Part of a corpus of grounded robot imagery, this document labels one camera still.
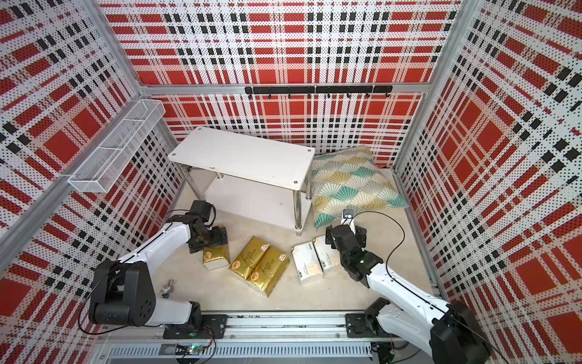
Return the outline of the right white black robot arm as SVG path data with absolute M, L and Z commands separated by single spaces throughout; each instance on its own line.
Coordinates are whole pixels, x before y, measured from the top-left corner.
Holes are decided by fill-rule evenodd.
M 366 231 L 353 224 L 326 228 L 325 243 L 339 252 L 348 275 L 380 298 L 366 312 L 368 330 L 398 336 L 435 363 L 485 363 L 492 345 L 463 303 L 447 303 L 398 275 L 365 250 Z

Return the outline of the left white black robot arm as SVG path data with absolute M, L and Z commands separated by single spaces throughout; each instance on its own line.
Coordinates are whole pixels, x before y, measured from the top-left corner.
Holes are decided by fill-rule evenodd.
M 124 327 L 185 326 L 201 331 L 204 321 L 199 303 L 164 298 L 155 290 L 152 277 L 180 247 L 198 253 L 225 243 L 225 227 L 208 228 L 195 216 L 175 215 L 142 247 L 97 266 L 89 296 L 89 321 Z

